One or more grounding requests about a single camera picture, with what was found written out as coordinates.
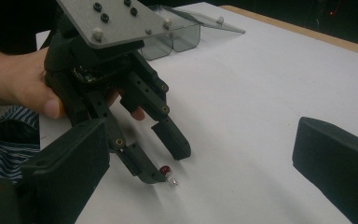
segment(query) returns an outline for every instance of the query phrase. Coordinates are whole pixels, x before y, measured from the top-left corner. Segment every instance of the white table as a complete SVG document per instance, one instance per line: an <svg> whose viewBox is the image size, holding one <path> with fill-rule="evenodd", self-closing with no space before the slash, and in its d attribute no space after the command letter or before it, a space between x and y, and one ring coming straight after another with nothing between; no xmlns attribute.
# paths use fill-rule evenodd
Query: white table
<svg viewBox="0 0 358 224"><path fill-rule="evenodd" d="M300 117L358 136L358 53L205 3L186 6L246 30L202 28L196 49L150 64L170 86L171 117L192 147L174 161L150 127L114 115L179 186L146 185L116 155L77 223L350 223L292 166ZM69 128L41 118L46 146Z"/></svg>

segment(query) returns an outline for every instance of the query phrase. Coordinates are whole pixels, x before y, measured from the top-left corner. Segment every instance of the human hand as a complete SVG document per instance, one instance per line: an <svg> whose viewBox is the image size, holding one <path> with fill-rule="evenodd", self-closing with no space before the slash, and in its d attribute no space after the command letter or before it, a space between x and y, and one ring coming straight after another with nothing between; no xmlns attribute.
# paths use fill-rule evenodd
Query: human hand
<svg viewBox="0 0 358 224"><path fill-rule="evenodd" d="M24 55L0 53L0 105L23 105L54 119L64 114L62 101L45 84L47 52L48 49ZM118 93L112 91L107 96L108 105L117 97ZM138 120L145 118L140 107L131 115Z"/></svg>

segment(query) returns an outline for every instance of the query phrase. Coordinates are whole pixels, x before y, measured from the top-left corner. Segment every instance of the fingers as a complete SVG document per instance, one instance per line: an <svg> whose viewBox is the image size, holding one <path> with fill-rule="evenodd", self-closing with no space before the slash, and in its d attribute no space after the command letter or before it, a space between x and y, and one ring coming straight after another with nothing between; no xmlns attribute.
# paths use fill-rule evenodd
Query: fingers
<svg viewBox="0 0 358 224"><path fill-rule="evenodd" d="M42 113L52 119L58 119L64 115L63 104L60 98L47 99L43 103Z"/></svg>
<svg viewBox="0 0 358 224"><path fill-rule="evenodd" d="M107 106L111 106L118 98L118 96L123 93L124 93L123 90L116 90L116 89L112 89L110 92L108 92L105 96L105 101ZM136 120L143 120L145 119L145 112L140 106L138 106L133 112L131 112L131 116Z"/></svg>
<svg viewBox="0 0 358 224"><path fill-rule="evenodd" d="M145 112L141 107L138 106L135 111L131 113L131 116L136 120L143 120L145 119Z"/></svg>

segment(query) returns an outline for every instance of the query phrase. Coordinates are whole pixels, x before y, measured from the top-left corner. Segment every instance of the metal plate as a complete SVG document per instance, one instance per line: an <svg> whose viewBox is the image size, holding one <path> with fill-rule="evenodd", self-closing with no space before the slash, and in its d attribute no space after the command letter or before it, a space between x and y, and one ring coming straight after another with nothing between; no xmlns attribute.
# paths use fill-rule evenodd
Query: metal plate
<svg viewBox="0 0 358 224"><path fill-rule="evenodd" d="M83 39L94 49L130 43L167 32L163 27L164 20L136 0L131 0L129 7L124 4L124 0L98 0L102 6L101 12L94 9L96 0L57 2ZM136 8L136 16L131 14L132 8ZM101 19L104 13L109 16L108 22ZM103 33L100 41L93 37L96 29Z"/></svg>

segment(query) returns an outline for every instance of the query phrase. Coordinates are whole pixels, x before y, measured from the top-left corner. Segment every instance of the screw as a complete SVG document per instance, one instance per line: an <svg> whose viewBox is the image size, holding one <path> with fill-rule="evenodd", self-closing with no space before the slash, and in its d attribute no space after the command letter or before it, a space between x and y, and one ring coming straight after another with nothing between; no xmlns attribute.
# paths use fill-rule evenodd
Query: screw
<svg viewBox="0 0 358 224"><path fill-rule="evenodd" d="M107 15L106 13L103 13L101 15L101 21L108 22L109 21L109 15Z"/></svg>
<svg viewBox="0 0 358 224"><path fill-rule="evenodd" d="M152 30L149 29L149 28L147 28L147 29L145 29L145 33L146 33L147 35L151 35L151 34L152 34Z"/></svg>
<svg viewBox="0 0 358 224"><path fill-rule="evenodd" d="M223 25L223 22L225 22L225 19L223 17L219 17L219 19L217 19L216 23L219 25Z"/></svg>
<svg viewBox="0 0 358 224"><path fill-rule="evenodd" d="M170 113L170 108L167 105L165 105L165 106L162 107L162 112L168 114L168 113Z"/></svg>
<svg viewBox="0 0 358 224"><path fill-rule="evenodd" d="M123 145L124 141L121 138L116 139L116 144L121 146Z"/></svg>
<svg viewBox="0 0 358 224"><path fill-rule="evenodd" d="M131 5L131 0L124 0L124 5L129 7Z"/></svg>
<svg viewBox="0 0 358 224"><path fill-rule="evenodd" d="M132 16L136 16L136 14L138 14L138 9L136 9L135 7L132 7L130 10L130 13Z"/></svg>
<svg viewBox="0 0 358 224"><path fill-rule="evenodd" d="M94 3L93 7L94 7L94 10L96 10L97 12L101 12L101 10L103 9L103 5L101 5L98 2Z"/></svg>
<svg viewBox="0 0 358 224"><path fill-rule="evenodd" d="M98 42L103 40L103 29L97 27L92 30L92 37Z"/></svg>
<svg viewBox="0 0 358 224"><path fill-rule="evenodd" d="M165 19L164 23L162 24L162 26L164 26L165 29L169 30L170 27L172 25L172 21L170 19Z"/></svg>

